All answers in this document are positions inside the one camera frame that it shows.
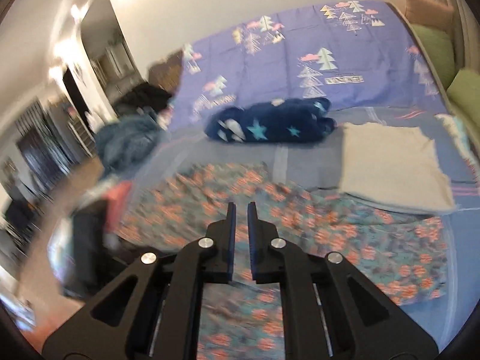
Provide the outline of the floral teal orange garment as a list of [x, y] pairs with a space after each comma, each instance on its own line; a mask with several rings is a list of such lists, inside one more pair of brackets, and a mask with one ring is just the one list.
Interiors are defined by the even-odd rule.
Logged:
[[247, 207], [279, 236], [318, 257], [336, 251], [396, 305], [424, 305], [448, 290], [447, 244], [437, 216], [383, 211], [294, 182], [273, 182], [267, 166], [194, 164], [148, 180], [116, 234], [136, 246], [174, 253], [237, 209], [233, 279], [203, 290], [199, 359], [282, 359], [281, 295], [251, 277]]

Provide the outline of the black clothes pile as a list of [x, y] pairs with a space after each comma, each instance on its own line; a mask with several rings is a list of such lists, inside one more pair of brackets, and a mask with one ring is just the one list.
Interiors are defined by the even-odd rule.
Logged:
[[143, 82], [119, 97], [112, 107], [118, 116], [133, 115], [139, 109], [148, 109], [159, 114], [168, 107], [172, 97], [163, 88]]

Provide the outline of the pink folded garment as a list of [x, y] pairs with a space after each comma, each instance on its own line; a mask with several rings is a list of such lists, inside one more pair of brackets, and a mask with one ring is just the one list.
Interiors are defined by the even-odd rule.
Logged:
[[116, 230], [122, 213], [124, 212], [132, 185], [133, 183], [130, 180], [124, 180], [103, 194], [103, 199], [106, 200], [106, 222], [104, 229], [107, 233], [112, 233]]

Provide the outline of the blue-grey crumpled blanket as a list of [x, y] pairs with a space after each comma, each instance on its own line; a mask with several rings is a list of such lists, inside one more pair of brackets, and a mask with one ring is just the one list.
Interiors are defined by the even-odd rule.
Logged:
[[161, 127], [150, 114], [127, 115], [105, 124], [95, 135], [103, 178], [141, 164], [160, 140]]

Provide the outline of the white shelf rack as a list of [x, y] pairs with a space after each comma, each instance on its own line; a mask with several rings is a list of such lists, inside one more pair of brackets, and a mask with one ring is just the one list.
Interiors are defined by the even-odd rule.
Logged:
[[94, 157], [96, 155], [95, 140], [82, 119], [79, 116], [73, 116], [69, 120], [68, 126], [84, 152], [89, 157]]

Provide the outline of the grey-blue bed sheet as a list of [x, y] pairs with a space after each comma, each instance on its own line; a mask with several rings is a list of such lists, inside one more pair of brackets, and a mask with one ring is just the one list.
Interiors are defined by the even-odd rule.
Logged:
[[[448, 290], [444, 297], [424, 305], [400, 306], [424, 328], [439, 348], [452, 341], [479, 298], [479, 170], [465, 146], [465, 129], [459, 119], [446, 114], [408, 112], [385, 107], [352, 108], [334, 113], [337, 122], [354, 125], [378, 123], [419, 128], [434, 140], [439, 166], [450, 178], [456, 210], [439, 217], [447, 244]], [[177, 130], [164, 137], [133, 180], [124, 212], [135, 202], [153, 177], [168, 178], [194, 164], [265, 164], [273, 182], [291, 181], [336, 193], [342, 170], [343, 133], [337, 130], [316, 145], [228, 145], [208, 139], [200, 126]], [[144, 246], [106, 232], [106, 247], [129, 258]], [[72, 221], [59, 228], [49, 243], [49, 262], [64, 279], [72, 267]]]

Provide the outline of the cream folded garment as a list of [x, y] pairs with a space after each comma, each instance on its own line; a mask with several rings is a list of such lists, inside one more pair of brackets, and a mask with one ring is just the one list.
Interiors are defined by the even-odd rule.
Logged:
[[418, 127], [343, 125], [338, 190], [386, 211], [445, 215], [456, 209], [434, 140]]

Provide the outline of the navy star fleece garment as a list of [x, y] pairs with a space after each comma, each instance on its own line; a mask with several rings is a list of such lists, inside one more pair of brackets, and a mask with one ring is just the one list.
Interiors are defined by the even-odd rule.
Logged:
[[227, 143], [317, 143], [335, 131], [335, 120], [327, 116], [330, 106], [325, 97], [231, 106], [214, 114], [204, 132]]

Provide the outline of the dark patterned pillow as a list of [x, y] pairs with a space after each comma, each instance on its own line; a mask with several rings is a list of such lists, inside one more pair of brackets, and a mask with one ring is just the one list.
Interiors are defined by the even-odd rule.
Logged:
[[148, 82], [170, 94], [175, 94], [182, 76], [183, 50], [178, 49], [153, 63], [148, 70]]

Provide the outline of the purple tree-print quilt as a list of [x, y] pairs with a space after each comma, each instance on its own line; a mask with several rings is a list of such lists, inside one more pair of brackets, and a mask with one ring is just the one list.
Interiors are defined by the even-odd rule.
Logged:
[[257, 16], [185, 45], [169, 127], [203, 122], [224, 107], [317, 97], [335, 110], [446, 110], [397, 11], [353, 0]]

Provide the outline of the green cushion near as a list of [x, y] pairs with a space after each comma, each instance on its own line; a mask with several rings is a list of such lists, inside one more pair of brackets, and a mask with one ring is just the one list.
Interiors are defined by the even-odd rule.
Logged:
[[479, 125], [480, 76], [471, 69], [460, 69], [447, 90], [450, 101]]

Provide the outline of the green cushion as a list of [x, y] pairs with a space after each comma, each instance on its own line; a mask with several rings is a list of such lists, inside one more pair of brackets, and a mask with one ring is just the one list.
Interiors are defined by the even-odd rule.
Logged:
[[450, 101], [479, 125], [480, 76], [471, 69], [460, 69], [447, 90]]
[[425, 48], [443, 88], [447, 89], [456, 75], [455, 53], [451, 38], [444, 31], [419, 24], [413, 24], [412, 29]]

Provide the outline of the green cushion far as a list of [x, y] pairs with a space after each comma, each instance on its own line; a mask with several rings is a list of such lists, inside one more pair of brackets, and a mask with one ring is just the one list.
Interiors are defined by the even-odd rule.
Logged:
[[413, 24], [412, 29], [425, 48], [443, 88], [447, 89], [456, 75], [455, 53], [451, 38], [444, 31], [419, 24]]

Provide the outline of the peach cushion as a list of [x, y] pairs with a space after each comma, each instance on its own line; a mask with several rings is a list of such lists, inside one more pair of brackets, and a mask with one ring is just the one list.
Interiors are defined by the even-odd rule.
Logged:
[[453, 30], [453, 7], [435, 0], [405, 0], [405, 17], [411, 24], [450, 33]]

